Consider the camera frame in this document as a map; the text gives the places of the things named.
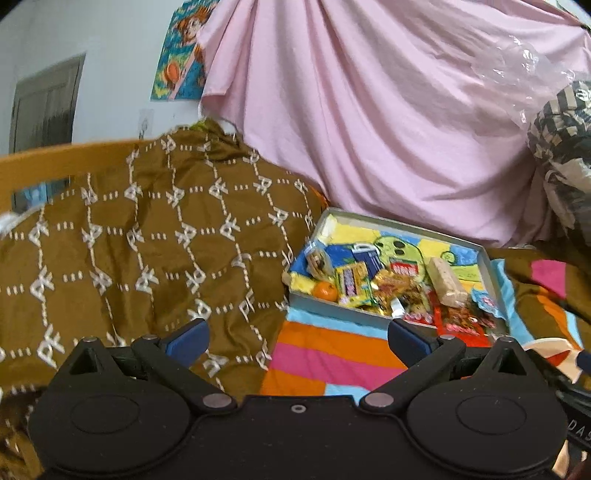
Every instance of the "door frame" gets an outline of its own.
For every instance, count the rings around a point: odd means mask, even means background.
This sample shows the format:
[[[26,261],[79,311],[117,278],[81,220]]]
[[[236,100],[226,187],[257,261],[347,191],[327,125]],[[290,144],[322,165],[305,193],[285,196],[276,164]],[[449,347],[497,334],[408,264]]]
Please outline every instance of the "door frame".
[[[69,68],[69,67],[74,67],[74,66],[78,66],[78,74],[76,75],[76,82],[74,83],[74,90],[72,93],[72,101],[70,103],[71,110],[72,110],[72,120],[71,123],[69,125],[70,129],[73,129],[74,126],[74,115],[76,112],[76,102],[78,101],[78,89],[80,87],[80,78],[82,77],[82,68],[84,67],[84,62],[85,62],[85,58],[86,58],[86,53],[83,53],[82,55],[78,55],[76,57],[72,57],[70,59],[61,61],[59,63],[56,63],[55,65],[52,65],[34,75],[31,75],[29,77],[25,77],[21,80],[18,81],[17,86],[14,90],[14,98],[12,100],[12,114],[11,114],[11,119],[10,119],[10,138],[9,138],[9,152],[10,153],[14,153],[14,147],[15,147],[15,136],[17,133],[17,118],[15,116],[16,113],[16,107],[17,107],[17,97],[19,95],[19,87],[21,88],[21,90],[23,90],[24,84],[26,82],[30,82],[32,80],[38,80],[48,74],[52,74],[58,70],[61,70],[63,68]]]

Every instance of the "light blue stripe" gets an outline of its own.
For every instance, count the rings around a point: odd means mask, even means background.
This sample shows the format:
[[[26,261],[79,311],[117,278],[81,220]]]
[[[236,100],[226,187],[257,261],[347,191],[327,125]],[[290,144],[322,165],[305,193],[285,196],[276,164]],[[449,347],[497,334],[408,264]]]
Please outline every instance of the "light blue stripe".
[[[368,327],[365,325],[358,325],[357,323],[353,322],[323,317],[321,315],[305,312],[304,310],[295,309],[292,307],[290,307],[289,312],[287,313],[287,320],[290,322],[302,323],[304,325],[336,330],[337,332],[355,333],[357,335],[364,335],[370,338],[388,340],[387,329]]]
[[[355,399],[356,404],[359,404],[359,400],[361,400],[368,393],[369,390],[366,390],[363,387],[354,387],[352,385],[326,384],[326,388],[324,389],[324,394],[327,397],[335,395],[351,395]]]
[[[515,310],[515,290],[509,277],[505,274],[505,260],[493,260],[492,267],[496,272],[497,279],[501,285],[501,295],[507,307],[507,324],[509,335],[516,339],[521,345],[533,342],[535,338],[523,323],[523,320]]]
[[[566,310],[564,312],[566,313],[566,328],[568,328],[570,336],[575,342],[579,344],[581,348],[584,348],[583,341],[581,340],[581,335],[579,333],[579,327],[577,327],[577,317]]]

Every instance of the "pink curtain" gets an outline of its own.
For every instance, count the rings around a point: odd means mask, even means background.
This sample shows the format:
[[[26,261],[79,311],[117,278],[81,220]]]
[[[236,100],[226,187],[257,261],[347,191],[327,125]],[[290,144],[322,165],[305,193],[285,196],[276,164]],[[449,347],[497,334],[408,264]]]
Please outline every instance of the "pink curtain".
[[[548,234],[540,178],[470,68],[509,35],[591,70],[588,33],[541,0],[223,0],[203,102],[344,209],[526,242]]]

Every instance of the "metal screw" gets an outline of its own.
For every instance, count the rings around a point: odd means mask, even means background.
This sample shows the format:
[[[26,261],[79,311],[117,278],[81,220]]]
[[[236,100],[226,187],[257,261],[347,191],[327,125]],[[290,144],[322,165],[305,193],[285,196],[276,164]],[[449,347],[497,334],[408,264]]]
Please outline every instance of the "metal screw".
[[[232,404],[232,397],[225,393],[211,393],[203,397],[203,404],[207,408],[226,408]]]
[[[364,400],[367,405],[374,408],[386,408],[394,403],[394,398],[392,395],[381,392],[370,393],[365,397]]]
[[[293,413],[304,413],[307,410],[307,408],[303,405],[292,405],[291,406],[291,411]]]

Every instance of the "pink stripe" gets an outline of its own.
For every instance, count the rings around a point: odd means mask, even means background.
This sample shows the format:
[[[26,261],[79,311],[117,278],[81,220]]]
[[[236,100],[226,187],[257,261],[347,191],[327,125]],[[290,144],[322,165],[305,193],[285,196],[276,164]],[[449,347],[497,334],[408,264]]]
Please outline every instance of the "pink stripe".
[[[278,343],[270,367],[328,384],[354,385],[373,390],[404,372],[401,368],[375,367],[344,360],[336,355]]]
[[[562,299],[566,298],[566,263],[556,260],[535,260],[531,263],[531,278]]]

